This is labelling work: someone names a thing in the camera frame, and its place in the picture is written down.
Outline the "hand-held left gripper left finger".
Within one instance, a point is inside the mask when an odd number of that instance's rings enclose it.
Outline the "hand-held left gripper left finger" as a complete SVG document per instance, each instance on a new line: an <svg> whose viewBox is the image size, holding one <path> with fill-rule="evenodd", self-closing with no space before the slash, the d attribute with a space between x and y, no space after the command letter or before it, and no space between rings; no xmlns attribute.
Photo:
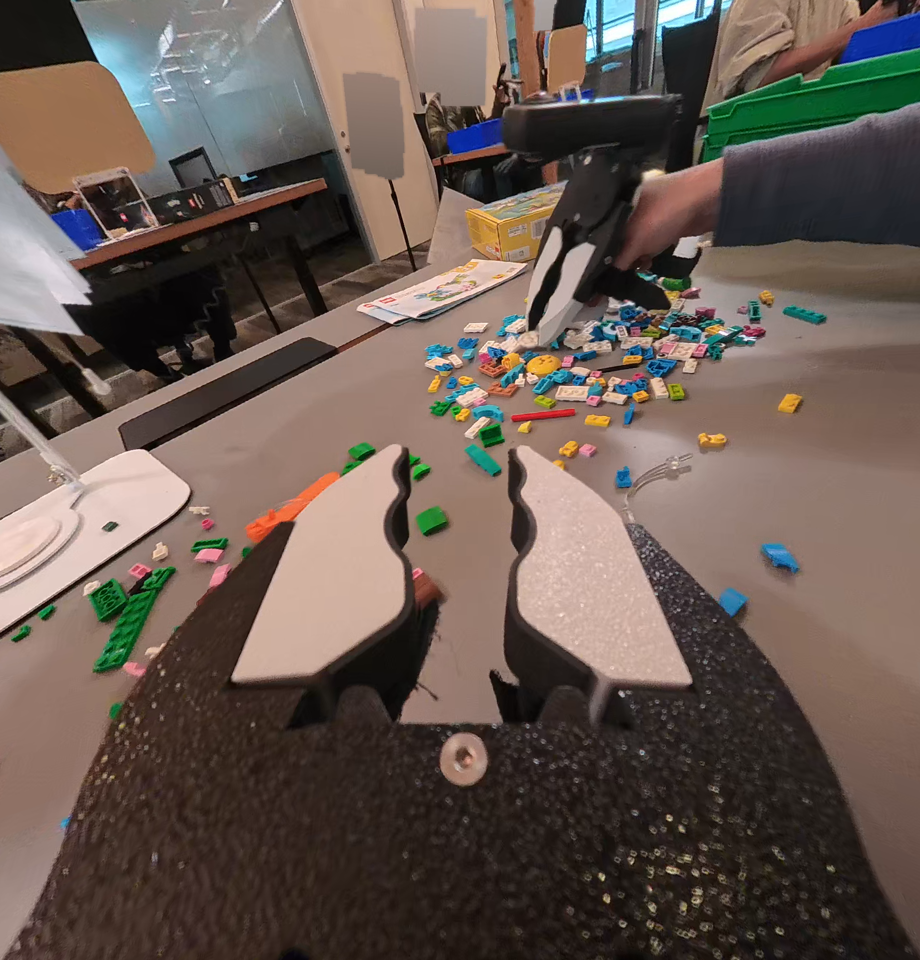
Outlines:
<svg viewBox="0 0 920 960"><path fill-rule="evenodd" d="M409 451L393 443L297 516L232 669L234 686L308 686L409 632L409 493Z"/></svg>

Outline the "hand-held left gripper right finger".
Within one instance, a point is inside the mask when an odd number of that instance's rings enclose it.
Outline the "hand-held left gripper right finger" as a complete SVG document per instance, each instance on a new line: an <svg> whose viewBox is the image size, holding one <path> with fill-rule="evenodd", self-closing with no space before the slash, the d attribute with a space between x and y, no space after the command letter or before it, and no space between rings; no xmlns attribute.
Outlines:
<svg viewBox="0 0 920 960"><path fill-rule="evenodd" d="M632 691L682 694L693 678L621 514L527 445L509 454L511 566L503 649L517 706L538 718L573 689L593 724Z"/></svg>

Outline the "pile of mixed lego pieces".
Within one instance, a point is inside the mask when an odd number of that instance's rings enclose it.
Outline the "pile of mixed lego pieces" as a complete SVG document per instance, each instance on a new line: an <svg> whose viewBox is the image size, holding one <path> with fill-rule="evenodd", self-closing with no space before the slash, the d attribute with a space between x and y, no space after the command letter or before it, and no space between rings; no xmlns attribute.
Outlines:
<svg viewBox="0 0 920 960"><path fill-rule="evenodd" d="M454 342L425 348L429 414L466 425L472 439L510 415L575 408L588 425L607 426L607 406L621 410L622 424L640 407L682 403L693 391L689 378L723 361L731 348L751 349L776 300L762 291L732 311L700 303L698 288L662 281L669 306L646 310L611 300L603 314L568 328L548 346L527 330L524 315L499 323L469 322Z"/></svg>

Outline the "person's right forearm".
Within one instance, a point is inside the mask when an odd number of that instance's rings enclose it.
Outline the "person's right forearm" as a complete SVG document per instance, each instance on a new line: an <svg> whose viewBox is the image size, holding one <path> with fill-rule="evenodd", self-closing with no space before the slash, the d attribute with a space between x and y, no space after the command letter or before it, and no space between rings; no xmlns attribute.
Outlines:
<svg viewBox="0 0 920 960"><path fill-rule="evenodd" d="M730 147L714 244L920 248L920 102Z"/></svg>

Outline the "yellow lego box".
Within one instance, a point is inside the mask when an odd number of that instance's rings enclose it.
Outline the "yellow lego box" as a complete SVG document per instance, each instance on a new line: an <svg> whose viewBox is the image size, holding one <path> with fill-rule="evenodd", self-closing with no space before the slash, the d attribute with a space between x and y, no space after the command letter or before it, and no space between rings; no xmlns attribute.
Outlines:
<svg viewBox="0 0 920 960"><path fill-rule="evenodd" d="M545 185L466 210L470 245L496 261L534 260L565 186L565 181Z"/></svg>

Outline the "orange lego piece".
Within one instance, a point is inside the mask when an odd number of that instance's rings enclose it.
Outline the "orange lego piece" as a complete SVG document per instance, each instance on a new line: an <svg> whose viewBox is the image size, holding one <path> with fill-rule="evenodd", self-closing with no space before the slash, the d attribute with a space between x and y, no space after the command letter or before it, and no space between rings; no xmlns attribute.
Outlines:
<svg viewBox="0 0 920 960"><path fill-rule="evenodd" d="M280 523L293 522L317 497L341 479L338 472L322 475L297 496L281 506L268 510L245 527L245 534L253 544L259 544Z"/></svg>

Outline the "clear curved lego tube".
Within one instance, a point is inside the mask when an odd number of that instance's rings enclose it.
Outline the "clear curved lego tube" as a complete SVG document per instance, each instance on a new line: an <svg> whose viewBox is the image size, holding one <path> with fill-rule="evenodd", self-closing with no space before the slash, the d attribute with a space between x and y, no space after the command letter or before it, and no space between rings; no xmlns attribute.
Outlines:
<svg viewBox="0 0 920 960"><path fill-rule="evenodd" d="M620 515L626 525L632 525L636 522L633 509L634 497L639 494L646 486L663 481L676 482L684 474L688 474L692 469L692 460L694 454L683 453L666 458L662 463L647 470L644 474L635 478L631 486L624 487L623 501L620 509Z"/></svg>

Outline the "long green lego plate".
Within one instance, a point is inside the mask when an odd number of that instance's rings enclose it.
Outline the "long green lego plate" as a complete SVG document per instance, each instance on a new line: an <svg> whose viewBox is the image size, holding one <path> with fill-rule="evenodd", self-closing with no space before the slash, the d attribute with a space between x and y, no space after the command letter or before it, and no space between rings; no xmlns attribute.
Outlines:
<svg viewBox="0 0 920 960"><path fill-rule="evenodd" d="M152 609L177 570L172 565L152 568L136 580L128 594L123 612L110 620L110 633L100 654L94 660L92 673L109 673L124 667L139 640Z"/></svg>

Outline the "person's right hand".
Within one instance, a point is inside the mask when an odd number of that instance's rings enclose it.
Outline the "person's right hand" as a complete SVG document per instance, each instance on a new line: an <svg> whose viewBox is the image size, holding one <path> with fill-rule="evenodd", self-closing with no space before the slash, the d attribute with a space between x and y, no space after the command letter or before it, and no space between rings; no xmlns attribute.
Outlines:
<svg viewBox="0 0 920 960"><path fill-rule="evenodd" d="M617 269L638 269L685 237L714 230L719 218L722 158L645 181L613 258Z"/></svg>

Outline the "blue storage bin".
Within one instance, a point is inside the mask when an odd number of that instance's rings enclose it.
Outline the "blue storage bin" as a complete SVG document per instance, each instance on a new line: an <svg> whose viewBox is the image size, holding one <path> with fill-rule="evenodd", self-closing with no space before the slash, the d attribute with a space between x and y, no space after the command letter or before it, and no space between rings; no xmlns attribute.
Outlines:
<svg viewBox="0 0 920 960"><path fill-rule="evenodd" d="M106 241L106 235L86 209L63 208L53 213L51 218L76 247L85 254Z"/></svg>
<svg viewBox="0 0 920 960"><path fill-rule="evenodd" d="M446 141L450 155L457 156L503 145L503 120L494 118L448 133Z"/></svg>
<svg viewBox="0 0 920 960"><path fill-rule="evenodd" d="M920 12L858 30L841 54L840 65L920 49Z"/></svg>

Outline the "white stand base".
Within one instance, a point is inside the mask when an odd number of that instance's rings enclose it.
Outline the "white stand base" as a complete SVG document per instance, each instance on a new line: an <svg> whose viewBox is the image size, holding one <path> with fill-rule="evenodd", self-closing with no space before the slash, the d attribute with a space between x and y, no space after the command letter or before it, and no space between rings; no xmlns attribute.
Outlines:
<svg viewBox="0 0 920 960"><path fill-rule="evenodd" d="M0 519L0 635L186 507L190 486L131 450Z"/></svg>

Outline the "green plastic crates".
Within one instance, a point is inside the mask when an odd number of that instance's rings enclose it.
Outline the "green plastic crates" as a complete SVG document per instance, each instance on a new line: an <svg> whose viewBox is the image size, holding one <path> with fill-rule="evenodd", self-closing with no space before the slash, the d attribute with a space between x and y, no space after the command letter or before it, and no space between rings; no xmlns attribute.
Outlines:
<svg viewBox="0 0 920 960"><path fill-rule="evenodd" d="M702 162L730 146L848 124L920 103L920 49L785 78L708 108Z"/></svg>

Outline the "wooden background table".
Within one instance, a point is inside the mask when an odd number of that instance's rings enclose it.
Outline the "wooden background table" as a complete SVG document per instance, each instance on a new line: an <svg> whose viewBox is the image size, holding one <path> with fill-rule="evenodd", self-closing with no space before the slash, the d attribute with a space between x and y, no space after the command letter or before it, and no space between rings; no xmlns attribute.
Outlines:
<svg viewBox="0 0 920 960"><path fill-rule="evenodd" d="M246 264L270 243L285 246L315 316L325 302L299 246L301 206L326 191L322 179L241 200L201 217L125 234L82 253L74 266L89 282L91 301L76 307L82 334L137 372L161 376L160 352L197 370L191 339L202 335L219 362L234 353L237 330L226 279L228 261Z"/></svg>

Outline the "clear acrylic box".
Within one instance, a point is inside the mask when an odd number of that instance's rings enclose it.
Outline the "clear acrylic box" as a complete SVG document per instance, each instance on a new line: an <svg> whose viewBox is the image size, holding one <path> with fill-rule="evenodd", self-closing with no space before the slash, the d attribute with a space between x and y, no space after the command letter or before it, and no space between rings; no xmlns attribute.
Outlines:
<svg viewBox="0 0 920 960"><path fill-rule="evenodd" d="M109 241L159 227L146 196L126 167L75 176L72 184Z"/></svg>

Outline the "open instruction sheet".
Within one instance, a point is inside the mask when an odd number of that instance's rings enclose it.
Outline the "open instruction sheet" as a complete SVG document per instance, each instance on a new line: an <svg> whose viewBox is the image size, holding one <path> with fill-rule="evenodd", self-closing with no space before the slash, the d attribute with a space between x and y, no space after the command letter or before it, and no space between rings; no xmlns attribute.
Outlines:
<svg viewBox="0 0 920 960"><path fill-rule="evenodd" d="M75 253L0 148L0 327L81 336L68 308L89 306L90 287Z"/></svg>

